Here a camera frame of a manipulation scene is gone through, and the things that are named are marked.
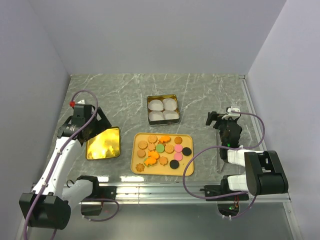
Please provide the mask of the gold tin lid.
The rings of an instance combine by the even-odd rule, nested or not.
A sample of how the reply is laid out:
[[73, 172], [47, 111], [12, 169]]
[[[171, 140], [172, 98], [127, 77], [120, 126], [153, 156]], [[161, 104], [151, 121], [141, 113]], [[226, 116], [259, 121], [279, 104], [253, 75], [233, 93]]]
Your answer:
[[87, 160], [117, 158], [121, 154], [121, 136], [118, 126], [111, 127], [86, 143]]

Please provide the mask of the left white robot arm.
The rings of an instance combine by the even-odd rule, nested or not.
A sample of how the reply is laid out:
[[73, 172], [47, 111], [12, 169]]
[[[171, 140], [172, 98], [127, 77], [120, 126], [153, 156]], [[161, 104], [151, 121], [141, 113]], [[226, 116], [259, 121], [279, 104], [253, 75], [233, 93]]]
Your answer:
[[86, 198], [95, 201], [102, 192], [98, 178], [87, 175], [79, 176], [70, 188], [64, 188], [84, 144], [112, 126], [100, 107], [76, 103], [72, 109], [73, 114], [57, 131], [54, 151], [40, 180], [19, 199], [25, 228], [63, 230], [76, 205]]

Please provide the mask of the dark green cookie tin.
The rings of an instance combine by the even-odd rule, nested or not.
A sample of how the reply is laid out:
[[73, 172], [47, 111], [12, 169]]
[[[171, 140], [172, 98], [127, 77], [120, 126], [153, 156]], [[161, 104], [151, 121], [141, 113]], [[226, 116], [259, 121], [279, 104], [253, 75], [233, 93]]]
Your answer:
[[147, 120], [150, 126], [180, 122], [178, 98], [175, 94], [150, 95], [146, 98]]

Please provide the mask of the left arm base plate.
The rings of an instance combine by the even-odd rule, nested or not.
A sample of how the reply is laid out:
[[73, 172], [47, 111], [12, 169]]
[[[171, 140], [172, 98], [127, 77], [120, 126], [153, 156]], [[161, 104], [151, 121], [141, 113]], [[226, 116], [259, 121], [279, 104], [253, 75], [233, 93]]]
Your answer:
[[116, 186], [100, 186], [97, 194], [92, 194], [86, 197], [81, 203], [81, 214], [87, 217], [99, 216], [104, 204], [113, 203], [116, 200]]

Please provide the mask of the orange fish cookie top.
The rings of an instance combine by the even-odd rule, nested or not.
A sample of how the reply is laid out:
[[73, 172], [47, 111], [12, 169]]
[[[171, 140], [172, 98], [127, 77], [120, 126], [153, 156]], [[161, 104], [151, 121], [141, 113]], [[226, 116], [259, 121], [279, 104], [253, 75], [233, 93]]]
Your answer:
[[164, 135], [159, 138], [160, 143], [168, 143], [171, 141], [171, 137], [169, 135]]

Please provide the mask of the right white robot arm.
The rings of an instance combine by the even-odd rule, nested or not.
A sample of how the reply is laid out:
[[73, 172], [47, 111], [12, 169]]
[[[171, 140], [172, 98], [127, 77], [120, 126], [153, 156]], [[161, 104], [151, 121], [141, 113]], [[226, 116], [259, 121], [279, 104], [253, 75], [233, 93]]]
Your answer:
[[220, 194], [231, 200], [238, 192], [253, 196], [285, 194], [289, 182], [276, 151], [255, 151], [239, 144], [242, 127], [238, 124], [241, 113], [229, 108], [225, 114], [215, 111], [207, 115], [206, 125], [214, 122], [221, 146], [219, 157], [225, 163], [245, 168], [244, 174], [225, 175], [220, 181]]

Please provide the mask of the green round cookie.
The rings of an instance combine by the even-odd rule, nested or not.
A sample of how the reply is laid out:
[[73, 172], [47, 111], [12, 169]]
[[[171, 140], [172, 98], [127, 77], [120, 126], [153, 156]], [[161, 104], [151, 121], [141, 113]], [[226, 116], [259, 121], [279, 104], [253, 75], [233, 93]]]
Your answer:
[[165, 146], [163, 144], [159, 143], [156, 145], [155, 150], [158, 153], [163, 153], [165, 151]]

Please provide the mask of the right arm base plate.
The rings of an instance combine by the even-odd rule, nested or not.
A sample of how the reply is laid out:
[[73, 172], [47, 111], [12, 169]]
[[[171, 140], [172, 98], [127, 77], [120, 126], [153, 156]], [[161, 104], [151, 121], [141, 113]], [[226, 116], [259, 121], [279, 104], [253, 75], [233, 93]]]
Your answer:
[[[204, 192], [205, 197], [217, 197], [220, 195], [230, 194], [227, 187], [220, 185], [205, 185], [200, 191]], [[215, 199], [206, 199], [206, 201], [217, 201], [218, 213], [225, 217], [235, 217], [240, 213], [240, 201], [248, 201], [248, 194], [232, 195]]]

